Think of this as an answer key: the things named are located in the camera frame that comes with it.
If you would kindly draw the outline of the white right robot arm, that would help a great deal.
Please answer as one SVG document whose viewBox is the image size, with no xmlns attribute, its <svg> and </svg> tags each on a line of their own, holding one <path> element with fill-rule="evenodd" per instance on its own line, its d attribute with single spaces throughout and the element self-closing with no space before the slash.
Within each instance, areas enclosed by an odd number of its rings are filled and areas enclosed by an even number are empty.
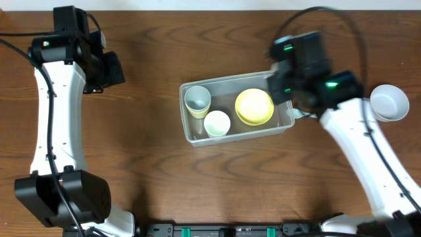
<svg viewBox="0 0 421 237">
<path fill-rule="evenodd" d="M 372 212 L 370 218 L 327 218 L 308 235 L 419 236 L 420 187 L 386 140 L 355 75 L 332 72 L 318 32 L 276 38 L 269 55 L 277 62 L 267 80 L 273 102 L 296 99 L 316 115 L 346 156 Z"/>
</svg>

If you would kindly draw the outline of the yellow plastic cup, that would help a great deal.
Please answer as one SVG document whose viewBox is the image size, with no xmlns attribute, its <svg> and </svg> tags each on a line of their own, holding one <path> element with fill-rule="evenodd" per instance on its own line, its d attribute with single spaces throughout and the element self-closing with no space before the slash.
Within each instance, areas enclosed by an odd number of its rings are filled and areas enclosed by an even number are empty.
<svg viewBox="0 0 421 237">
<path fill-rule="evenodd" d="M 206 115 L 209 112 L 209 108 L 210 108 L 210 104 L 208 104 L 206 107 L 202 108 L 202 109 L 193 109 L 190 106 L 186 106 L 188 111 L 190 112 L 190 114 L 196 118 L 196 119 L 203 119 L 206 117 Z"/>
</svg>

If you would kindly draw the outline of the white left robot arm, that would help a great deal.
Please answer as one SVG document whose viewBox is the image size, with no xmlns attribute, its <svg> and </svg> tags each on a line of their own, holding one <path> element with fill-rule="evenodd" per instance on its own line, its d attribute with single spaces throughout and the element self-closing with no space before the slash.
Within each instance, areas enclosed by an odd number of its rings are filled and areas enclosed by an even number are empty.
<svg viewBox="0 0 421 237">
<path fill-rule="evenodd" d="M 82 97 L 125 81 L 116 53 L 106 51 L 92 16 L 53 10 L 54 30 L 32 41 L 39 95 L 37 144 L 30 175 L 14 183 L 16 198 L 47 228 L 65 236 L 133 236 L 134 216 L 111 201 L 106 180 L 89 173 L 82 146 Z"/>
</svg>

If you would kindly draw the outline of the mint green plastic spoon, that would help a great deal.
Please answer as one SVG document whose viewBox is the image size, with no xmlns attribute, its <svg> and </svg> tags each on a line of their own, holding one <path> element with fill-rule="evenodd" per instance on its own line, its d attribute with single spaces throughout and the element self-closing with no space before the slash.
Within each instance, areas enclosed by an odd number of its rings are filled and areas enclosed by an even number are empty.
<svg viewBox="0 0 421 237">
<path fill-rule="evenodd" d="M 300 118 L 303 118 L 303 117 L 311 117 L 311 118 L 315 118 L 315 119 L 317 118 L 317 116 L 315 114 L 312 114 L 312 113 L 309 113 L 309 112 L 304 112 L 304 111 L 302 111 L 300 109 L 297 109 L 297 108 L 294 108 L 293 113 L 294 113 L 295 119 L 300 119 Z"/>
</svg>

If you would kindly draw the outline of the yellow plastic bowl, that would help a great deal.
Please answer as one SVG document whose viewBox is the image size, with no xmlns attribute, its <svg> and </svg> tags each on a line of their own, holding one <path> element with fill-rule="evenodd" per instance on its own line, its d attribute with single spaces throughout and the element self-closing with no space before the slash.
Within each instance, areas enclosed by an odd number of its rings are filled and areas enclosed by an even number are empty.
<svg viewBox="0 0 421 237">
<path fill-rule="evenodd" d="M 242 91 L 237 96 L 235 112 L 244 124 L 258 126 L 272 118 L 274 103 L 264 90 L 251 88 Z"/>
</svg>

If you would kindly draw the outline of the grey plastic cup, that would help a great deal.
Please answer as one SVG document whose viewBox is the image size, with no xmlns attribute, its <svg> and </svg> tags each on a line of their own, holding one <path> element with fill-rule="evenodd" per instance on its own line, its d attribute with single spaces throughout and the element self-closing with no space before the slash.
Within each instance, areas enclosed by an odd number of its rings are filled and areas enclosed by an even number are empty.
<svg viewBox="0 0 421 237">
<path fill-rule="evenodd" d="M 192 86 L 186 91 L 184 102 L 189 110 L 204 111 L 211 104 L 211 94 L 202 86 Z"/>
</svg>

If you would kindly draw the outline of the cream white plastic cup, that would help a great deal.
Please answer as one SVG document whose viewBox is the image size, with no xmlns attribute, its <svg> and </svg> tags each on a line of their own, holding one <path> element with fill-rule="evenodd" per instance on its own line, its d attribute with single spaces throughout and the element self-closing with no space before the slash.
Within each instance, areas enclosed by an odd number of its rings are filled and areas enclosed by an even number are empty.
<svg viewBox="0 0 421 237">
<path fill-rule="evenodd" d="M 229 116 L 222 111 L 211 111 L 204 119 L 204 127 L 210 138 L 225 136 L 230 126 Z"/>
</svg>

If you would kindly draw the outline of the grey plastic bowl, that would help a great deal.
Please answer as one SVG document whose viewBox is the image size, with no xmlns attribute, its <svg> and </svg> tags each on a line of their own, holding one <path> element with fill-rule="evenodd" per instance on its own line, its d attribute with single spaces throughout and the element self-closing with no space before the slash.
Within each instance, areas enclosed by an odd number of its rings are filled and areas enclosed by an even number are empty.
<svg viewBox="0 0 421 237">
<path fill-rule="evenodd" d="M 410 103 L 407 95 L 398 87 L 383 84 L 370 94 L 374 117 L 382 122 L 398 121 L 407 116 Z"/>
</svg>

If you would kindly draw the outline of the clear plastic container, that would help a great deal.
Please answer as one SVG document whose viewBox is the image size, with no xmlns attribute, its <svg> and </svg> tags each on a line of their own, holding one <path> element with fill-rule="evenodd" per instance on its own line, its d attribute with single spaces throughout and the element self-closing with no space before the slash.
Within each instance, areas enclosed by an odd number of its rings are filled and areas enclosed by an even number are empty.
<svg viewBox="0 0 421 237">
<path fill-rule="evenodd" d="M 186 140 L 192 146 L 200 147 L 280 134 L 291 128 L 295 124 L 291 101 L 275 106 L 271 119 L 258 126 L 249 126 L 241 122 L 235 112 L 236 97 L 242 91 L 251 88 L 267 91 L 266 79 L 273 73 L 272 70 L 269 70 L 182 84 L 180 86 L 180 111 Z M 231 126 L 225 136 L 210 138 L 205 131 L 204 120 L 194 118 L 188 111 L 184 97 L 192 86 L 202 86 L 210 92 L 210 111 L 222 111 L 230 117 Z"/>
</svg>

